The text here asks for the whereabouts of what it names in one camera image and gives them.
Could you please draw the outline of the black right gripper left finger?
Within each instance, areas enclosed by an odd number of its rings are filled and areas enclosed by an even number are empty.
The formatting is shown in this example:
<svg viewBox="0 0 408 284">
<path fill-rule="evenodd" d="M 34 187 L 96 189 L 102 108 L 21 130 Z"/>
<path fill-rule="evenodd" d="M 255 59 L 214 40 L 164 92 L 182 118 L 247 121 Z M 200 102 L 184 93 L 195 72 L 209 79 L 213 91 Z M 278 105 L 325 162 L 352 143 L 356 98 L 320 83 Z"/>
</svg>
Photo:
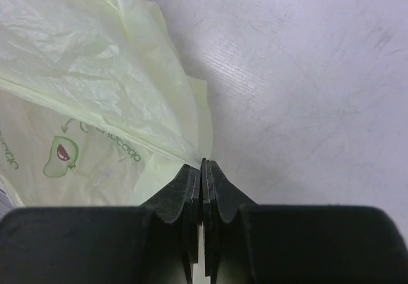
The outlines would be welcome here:
<svg viewBox="0 0 408 284">
<path fill-rule="evenodd" d="M 200 171 L 140 206 L 25 207 L 1 220 L 2 283 L 191 283 Z"/>
</svg>

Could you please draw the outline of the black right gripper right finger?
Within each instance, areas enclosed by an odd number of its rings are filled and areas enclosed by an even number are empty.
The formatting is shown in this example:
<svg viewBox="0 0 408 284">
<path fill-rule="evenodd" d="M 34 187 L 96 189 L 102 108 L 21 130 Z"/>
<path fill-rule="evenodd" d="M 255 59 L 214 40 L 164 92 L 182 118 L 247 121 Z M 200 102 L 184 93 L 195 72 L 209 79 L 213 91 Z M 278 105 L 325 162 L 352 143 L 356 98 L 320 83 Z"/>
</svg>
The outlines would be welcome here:
<svg viewBox="0 0 408 284">
<path fill-rule="evenodd" d="M 407 246 L 382 210 L 262 205 L 201 163 L 211 283 L 406 283 Z"/>
</svg>

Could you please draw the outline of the light green plastic bag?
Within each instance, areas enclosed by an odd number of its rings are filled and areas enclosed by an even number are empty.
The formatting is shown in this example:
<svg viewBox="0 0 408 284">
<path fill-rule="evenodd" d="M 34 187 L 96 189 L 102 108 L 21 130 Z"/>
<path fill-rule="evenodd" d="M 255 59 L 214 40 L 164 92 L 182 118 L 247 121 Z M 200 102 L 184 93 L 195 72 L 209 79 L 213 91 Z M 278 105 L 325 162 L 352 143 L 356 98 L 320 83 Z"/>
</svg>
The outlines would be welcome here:
<svg viewBox="0 0 408 284">
<path fill-rule="evenodd" d="M 212 152 L 204 80 L 147 0 L 1 0 L 1 187 L 25 207 L 140 206 Z M 208 283 L 203 226 L 191 283 Z"/>
</svg>

